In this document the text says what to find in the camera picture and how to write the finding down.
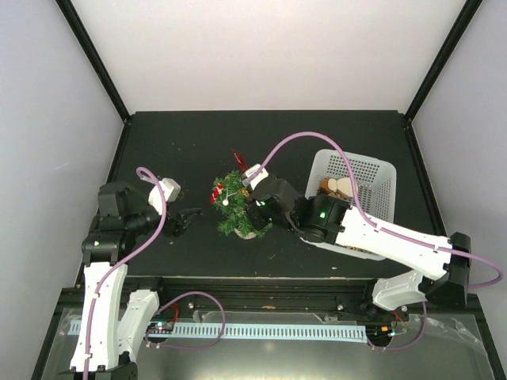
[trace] black tabletop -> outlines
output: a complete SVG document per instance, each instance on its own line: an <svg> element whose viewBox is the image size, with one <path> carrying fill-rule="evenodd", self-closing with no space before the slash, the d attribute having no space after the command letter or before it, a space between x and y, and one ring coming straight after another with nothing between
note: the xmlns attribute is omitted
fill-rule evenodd
<svg viewBox="0 0 507 380"><path fill-rule="evenodd" d="M432 233L403 130L395 111L244 111L137 112L133 116L117 180L146 194L135 168L146 166L176 180L185 192L171 207L201 207L185 235L160 237L132 260L130 276L372 278L395 276L406 267L389 261L362 260L300 241L280 229L262 239L242 240L217 231L223 216L210 204L212 182L238 169L232 149L248 165L261 162L284 137L297 131L328 135L345 151L393 164L397 170L395 223ZM317 139L286 145L267 168L305 192L315 153L330 148Z"/></svg>

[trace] green tinsel branch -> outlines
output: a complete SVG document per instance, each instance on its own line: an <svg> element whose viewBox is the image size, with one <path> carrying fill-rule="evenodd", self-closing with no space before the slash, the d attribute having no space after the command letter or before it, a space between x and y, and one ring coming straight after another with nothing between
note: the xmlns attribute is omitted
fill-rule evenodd
<svg viewBox="0 0 507 380"><path fill-rule="evenodd" d="M222 194L215 201L215 207L220 210L226 217L219 223L219 231L226 235L237 229L241 235L246 236L249 233L255 233L259 238L270 230L273 225L270 223L262 230L254 229L246 215L246 208L249 205L249 193L242 183L242 174L239 170L228 173L224 178L216 178L213 182L214 186L221 184L223 186ZM227 199L229 204L224 205L223 201Z"/></svg>

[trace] white plastic basket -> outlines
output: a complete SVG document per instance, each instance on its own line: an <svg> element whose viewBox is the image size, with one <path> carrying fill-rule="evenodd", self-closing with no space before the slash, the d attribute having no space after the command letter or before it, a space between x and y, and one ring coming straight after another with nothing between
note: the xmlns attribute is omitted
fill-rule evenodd
<svg viewBox="0 0 507 380"><path fill-rule="evenodd" d="M393 222L395 216L396 168L389 162L360 154L345 153L350 160L354 177L359 188L359 201L363 210L376 218ZM325 178L340 179L349 177L349 172L336 150L323 149L317 152L311 167L310 178L305 196L317 195L322 180ZM323 249L362 259L382 260L382 256L372 253L358 252L339 245L328 243L310 243Z"/></svg>

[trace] miniature christmas tree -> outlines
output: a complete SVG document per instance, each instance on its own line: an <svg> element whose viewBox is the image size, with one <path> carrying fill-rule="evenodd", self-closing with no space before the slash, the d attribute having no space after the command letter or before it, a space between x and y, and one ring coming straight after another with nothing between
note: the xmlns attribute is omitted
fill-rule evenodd
<svg viewBox="0 0 507 380"><path fill-rule="evenodd" d="M255 230L246 215L249 205L248 190L243 186L242 174L235 170L224 178L216 178L214 182L212 203L222 211L226 220L219 223L219 231L226 235L236 232L241 238L255 238L264 236L264 233L273 226L268 224L262 230Z"/></svg>

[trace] tree base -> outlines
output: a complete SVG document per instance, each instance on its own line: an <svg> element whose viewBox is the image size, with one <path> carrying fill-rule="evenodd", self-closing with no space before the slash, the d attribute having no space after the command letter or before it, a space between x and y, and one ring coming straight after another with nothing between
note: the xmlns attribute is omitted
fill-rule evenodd
<svg viewBox="0 0 507 380"><path fill-rule="evenodd" d="M253 239L255 238L257 235L254 233L254 232L250 232L249 234L247 235L243 235L241 232L239 232L239 230L237 228L234 228L234 231L235 233L241 238L241 239L245 239L245 240L250 240L250 239Z"/></svg>

